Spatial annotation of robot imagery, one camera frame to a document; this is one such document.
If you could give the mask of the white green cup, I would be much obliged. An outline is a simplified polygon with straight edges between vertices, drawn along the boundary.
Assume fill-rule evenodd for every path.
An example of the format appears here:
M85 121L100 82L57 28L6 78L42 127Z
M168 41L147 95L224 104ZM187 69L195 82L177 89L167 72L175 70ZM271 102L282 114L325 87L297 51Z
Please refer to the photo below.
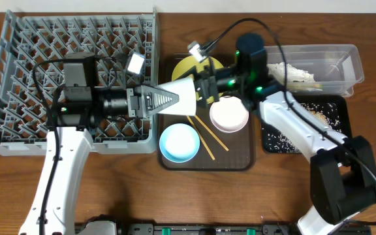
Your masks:
M164 110L160 114L176 116L194 116L196 114L196 91L191 77L181 78L158 85L157 88L177 94L179 101Z

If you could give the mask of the pink bowl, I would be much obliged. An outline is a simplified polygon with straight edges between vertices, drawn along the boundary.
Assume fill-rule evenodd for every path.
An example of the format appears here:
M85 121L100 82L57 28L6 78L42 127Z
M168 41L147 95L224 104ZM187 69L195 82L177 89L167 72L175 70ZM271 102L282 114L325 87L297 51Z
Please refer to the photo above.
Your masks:
M221 97L211 105L209 116L211 123L223 133L238 132L249 121L249 112L237 97Z

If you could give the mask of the light blue bowl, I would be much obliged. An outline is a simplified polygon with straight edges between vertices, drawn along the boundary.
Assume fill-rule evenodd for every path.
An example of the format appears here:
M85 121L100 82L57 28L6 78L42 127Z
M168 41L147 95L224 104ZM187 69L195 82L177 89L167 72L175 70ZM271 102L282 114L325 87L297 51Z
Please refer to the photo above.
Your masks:
M173 163L190 161L200 149L200 138L193 127L184 123L168 126L160 135L159 149Z

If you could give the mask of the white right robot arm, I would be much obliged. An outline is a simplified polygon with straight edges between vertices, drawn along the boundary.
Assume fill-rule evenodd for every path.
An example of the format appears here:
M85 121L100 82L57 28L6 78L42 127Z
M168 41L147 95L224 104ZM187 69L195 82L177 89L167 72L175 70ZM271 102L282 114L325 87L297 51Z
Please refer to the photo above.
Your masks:
M147 114L194 115L220 93L239 98L249 112L284 134L309 161L312 207L299 219L301 234L333 234L376 204L376 164L370 143L321 123L298 104L286 81L270 75L262 37L236 41L233 65L199 72L192 68L173 82L155 86L143 98Z

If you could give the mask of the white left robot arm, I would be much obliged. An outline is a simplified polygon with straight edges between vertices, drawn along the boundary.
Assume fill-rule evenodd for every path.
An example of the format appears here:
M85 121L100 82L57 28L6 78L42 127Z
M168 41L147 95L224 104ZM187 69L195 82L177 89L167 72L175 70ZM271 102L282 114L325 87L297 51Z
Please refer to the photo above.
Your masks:
M20 234L74 234L82 173L93 147L89 130L108 118L151 117L144 105L145 85L130 89L97 85L100 60L114 58L78 52L60 59L65 82L55 89L52 103L43 103L49 128L46 156Z

